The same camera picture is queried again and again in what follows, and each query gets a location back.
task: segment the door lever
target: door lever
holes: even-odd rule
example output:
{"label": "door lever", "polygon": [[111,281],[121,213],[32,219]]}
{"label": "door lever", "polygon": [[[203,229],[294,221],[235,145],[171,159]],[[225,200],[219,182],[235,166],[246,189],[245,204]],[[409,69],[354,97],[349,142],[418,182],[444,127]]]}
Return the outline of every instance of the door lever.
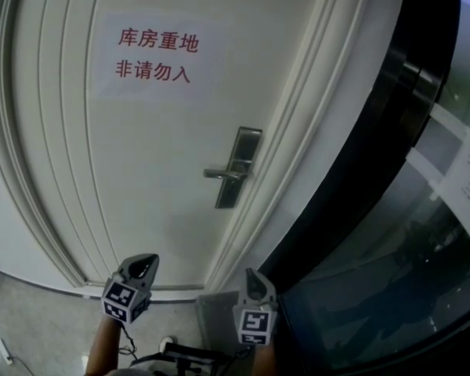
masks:
{"label": "door lever", "polygon": [[244,181],[248,174],[247,172],[228,172],[226,170],[213,170],[206,168],[204,170],[204,177],[206,179],[228,179],[229,181]]}
{"label": "door lever", "polygon": [[216,202],[217,209],[235,207],[244,181],[251,171],[261,134],[260,129],[240,127],[226,170],[215,170],[213,168],[204,170],[206,179],[222,179],[221,190]]}

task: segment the white wall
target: white wall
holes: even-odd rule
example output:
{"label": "white wall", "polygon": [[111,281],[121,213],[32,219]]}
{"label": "white wall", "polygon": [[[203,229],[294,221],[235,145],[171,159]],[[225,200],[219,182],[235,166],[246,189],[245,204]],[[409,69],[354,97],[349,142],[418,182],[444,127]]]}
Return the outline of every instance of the white wall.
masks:
{"label": "white wall", "polygon": [[259,268],[291,228],[338,156],[378,76],[402,0],[369,0],[331,105],[258,241],[223,287],[236,289],[247,267]]}

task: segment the red chinese text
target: red chinese text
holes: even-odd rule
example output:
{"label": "red chinese text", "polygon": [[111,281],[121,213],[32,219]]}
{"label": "red chinese text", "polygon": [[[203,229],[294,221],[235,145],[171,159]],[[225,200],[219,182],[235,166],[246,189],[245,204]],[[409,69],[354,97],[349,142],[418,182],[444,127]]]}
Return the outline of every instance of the red chinese text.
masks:
{"label": "red chinese text", "polygon": [[128,60],[117,62],[117,70],[115,71],[119,78],[138,78],[138,79],[156,79],[158,81],[185,81],[190,83],[190,79],[186,75],[183,66],[172,68],[171,66],[159,63],[153,65],[149,61],[136,61],[136,64]]}
{"label": "red chinese text", "polygon": [[168,49],[168,50],[186,50],[187,52],[198,52],[199,39],[197,34],[183,34],[179,32],[161,32],[152,29],[143,31],[127,28],[123,29],[120,36],[119,45],[139,47]]}

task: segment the door panel molding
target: door panel molding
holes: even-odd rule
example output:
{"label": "door panel molding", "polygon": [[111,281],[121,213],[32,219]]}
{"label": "door panel molding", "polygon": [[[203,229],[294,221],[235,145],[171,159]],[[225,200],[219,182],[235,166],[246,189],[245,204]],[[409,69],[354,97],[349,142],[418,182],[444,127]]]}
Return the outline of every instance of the door panel molding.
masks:
{"label": "door panel molding", "polygon": [[367,0],[316,0],[269,130],[206,280],[219,291],[285,191],[333,95]]}
{"label": "door panel molding", "polygon": [[107,221],[100,203],[100,194],[96,185],[93,157],[89,143],[89,113],[87,85],[89,76],[89,52],[92,44],[92,27],[96,6],[99,0],[71,0],[70,15],[66,16],[63,39],[58,41],[61,47],[60,77],[62,113],[52,118],[63,127],[66,137],[63,141],[68,152],[70,176],[80,198],[79,204],[85,214],[85,221],[92,232],[92,237],[99,254],[110,271],[118,268],[119,261],[115,254]]}
{"label": "door panel molding", "polygon": [[16,128],[11,46],[18,1],[0,0],[0,170],[11,198],[43,251],[71,285],[81,287],[85,276],[65,250],[42,207]]}
{"label": "door panel molding", "polygon": [[[63,87],[61,63],[72,18],[67,14],[73,7],[90,9],[78,0],[25,0],[20,4],[13,45],[13,93],[24,155],[45,211],[85,276],[103,282],[118,264],[115,258],[102,256],[98,242],[103,238],[88,221],[88,209],[83,205],[88,198],[77,184],[80,177],[76,178],[65,127],[70,94]],[[83,21],[78,21],[79,38],[83,39],[84,28],[89,32],[90,20],[85,14]],[[83,94],[73,99],[80,104]],[[79,132],[83,139],[85,130]]]}

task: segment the shoe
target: shoe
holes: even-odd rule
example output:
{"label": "shoe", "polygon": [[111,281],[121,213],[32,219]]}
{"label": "shoe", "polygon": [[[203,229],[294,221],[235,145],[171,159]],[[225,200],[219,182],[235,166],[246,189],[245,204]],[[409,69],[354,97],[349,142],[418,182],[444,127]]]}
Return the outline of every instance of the shoe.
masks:
{"label": "shoe", "polygon": [[167,345],[167,343],[170,342],[171,344],[174,344],[174,338],[172,338],[171,336],[167,336],[167,337],[164,337],[162,338],[162,341],[160,342],[160,345],[158,346],[158,352],[163,354],[164,351],[165,351],[165,346]]}

